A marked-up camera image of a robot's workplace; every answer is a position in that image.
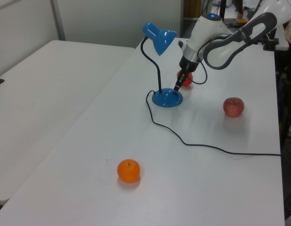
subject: red ball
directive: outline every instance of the red ball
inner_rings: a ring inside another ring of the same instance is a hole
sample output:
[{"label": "red ball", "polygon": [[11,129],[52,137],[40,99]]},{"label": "red ball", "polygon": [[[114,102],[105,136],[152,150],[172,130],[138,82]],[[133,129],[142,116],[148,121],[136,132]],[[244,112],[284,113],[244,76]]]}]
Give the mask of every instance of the red ball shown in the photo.
[{"label": "red ball", "polygon": [[244,102],[238,97],[230,97],[224,101],[223,108],[227,116],[236,118],[243,113]]},{"label": "red ball", "polygon": [[188,73],[188,77],[185,79],[185,81],[183,82],[182,86],[189,86],[192,83],[192,80],[193,80],[192,73],[189,72]]}]

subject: white table top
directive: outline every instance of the white table top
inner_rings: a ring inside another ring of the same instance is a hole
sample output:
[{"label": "white table top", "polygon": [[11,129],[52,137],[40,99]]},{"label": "white table top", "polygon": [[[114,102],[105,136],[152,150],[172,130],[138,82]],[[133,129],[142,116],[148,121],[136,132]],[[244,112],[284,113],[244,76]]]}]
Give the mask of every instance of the white table top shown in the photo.
[{"label": "white table top", "polygon": [[[181,50],[176,40],[158,57],[162,87],[173,87]],[[280,153],[274,53],[250,46],[221,71],[207,68],[205,85],[180,89],[183,103],[155,106],[156,121],[186,142],[232,152]],[[202,80],[199,66],[194,74]],[[157,71],[139,48],[0,211],[0,226],[284,226],[280,157],[231,156],[184,146],[154,125],[145,96]],[[227,97],[243,115],[224,115]],[[141,179],[122,183],[117,165],[132,158]]]},{"label": "white table top", "polygon": [[52,41],[0,78],[0,204],[89,106],[133,48]]}]

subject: orange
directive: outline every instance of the orange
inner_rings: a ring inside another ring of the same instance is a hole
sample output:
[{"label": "orange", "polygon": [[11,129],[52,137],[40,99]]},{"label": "orange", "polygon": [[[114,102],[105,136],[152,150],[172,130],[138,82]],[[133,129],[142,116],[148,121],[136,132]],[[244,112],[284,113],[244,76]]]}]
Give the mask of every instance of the orange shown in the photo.
[{"label": "orange", "polygon": [[140,166],[139,163],[133,159],[126,159],[119,163],[117,173],[120,179],[131,183],[139,179]]}]

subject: white robotic arm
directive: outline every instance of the white robotic arm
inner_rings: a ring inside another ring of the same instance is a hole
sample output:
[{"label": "white robotic arm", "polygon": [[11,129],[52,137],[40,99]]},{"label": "white robotic arm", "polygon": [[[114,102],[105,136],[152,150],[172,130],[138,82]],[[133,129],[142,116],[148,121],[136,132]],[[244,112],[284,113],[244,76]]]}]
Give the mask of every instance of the white robotic arm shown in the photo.
[{"label": "white robotic arm", "polygon": [[200,60],[204,59],[213,69],[224,69],[237,53],[289,20],[291,0],[265,0],[254,17],[234,34],[218,15],[201,16],[187,43],[180,43],[183,50],[180,61],[182,70],[174,89],[179,90],[188,73],[196,70]]}]

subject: black power cord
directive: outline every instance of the black power cord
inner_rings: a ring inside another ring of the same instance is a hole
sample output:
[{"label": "black power cord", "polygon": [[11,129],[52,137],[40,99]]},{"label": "black power cord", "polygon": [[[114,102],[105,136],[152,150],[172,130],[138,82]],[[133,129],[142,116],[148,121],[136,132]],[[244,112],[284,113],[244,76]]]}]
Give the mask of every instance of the black power cord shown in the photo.
[{"label": "black power cord", "polygon": [[176,135],[180,140],[181,142],[186,145],[186,146],[198,146],[198,147],[209,147],[209,148],[213,148],[213,149],[217,149],[219,151],[222,151],[224,153],[227,153],[227,154],[234,154],[234,155],[262,155],[262,156],[281,156],[280,154],[271,154],[271,153],[236,153],[236,152],[228,152],[224,149],[221,149],[219,147],[216,147],[216,146],[212,146],[212,145],[203,145],[203,144],[188,144],[186,142],[183,141],[183,139],[180,137],[180,135],[178,135],[175,131],[173,131],[171,128],[169,128],[168,126],[165,126],[165,125],[162,125],[160,123],[157,123],[154,121],[154,118],[153,118],[153,114],[152,114],[152,111],[151,111],[151,108],[149,106],[149,102],[148,102],[148,97],[149,97],[149,94],[153,92],[154,94],[156,93],[155,91],[151,90],[147,95],[146,95],[146,104],[147,104],[147,107],[149,109],[149,113],[150,113],[150,117],[151,117],[151,120],[154,124],[158,125],[158,126],[161,126],[161,127],[164,127],[168,130],[170,130],[174,135]]}]

